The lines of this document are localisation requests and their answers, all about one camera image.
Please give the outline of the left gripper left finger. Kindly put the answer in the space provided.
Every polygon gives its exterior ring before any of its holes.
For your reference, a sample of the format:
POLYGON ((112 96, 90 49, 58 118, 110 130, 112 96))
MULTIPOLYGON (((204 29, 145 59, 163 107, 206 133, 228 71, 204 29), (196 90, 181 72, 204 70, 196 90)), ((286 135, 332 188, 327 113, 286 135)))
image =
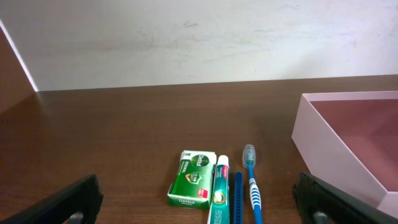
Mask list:
POLYGON ((95 223, 104 195, 97 176, 88 175, 40 202, 2 220, 7 223, 95 223))

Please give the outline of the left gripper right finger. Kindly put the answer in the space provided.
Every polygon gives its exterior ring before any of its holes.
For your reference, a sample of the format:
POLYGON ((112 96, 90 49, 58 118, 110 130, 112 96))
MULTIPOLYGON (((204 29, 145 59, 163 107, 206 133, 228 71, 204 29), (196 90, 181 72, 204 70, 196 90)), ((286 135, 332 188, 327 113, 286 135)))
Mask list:
POLYGON ((397 218, 308 172, 300 174, 292 194, 302 223, 397 224, 397 218))

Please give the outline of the blue white toothbrush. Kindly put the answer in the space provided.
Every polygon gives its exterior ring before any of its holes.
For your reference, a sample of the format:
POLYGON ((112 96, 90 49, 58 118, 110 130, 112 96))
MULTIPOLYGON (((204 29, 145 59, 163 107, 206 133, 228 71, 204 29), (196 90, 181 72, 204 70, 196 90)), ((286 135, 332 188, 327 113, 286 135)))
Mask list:
POLYGON ((248 170, 249 174, 249 196, 254 212, 255 224, 263 224, 262 221, 262 205, 261 194, 254 177, 254 166, 256 165, 255 147, 247 144, 243 151, 243 167, 248 170))

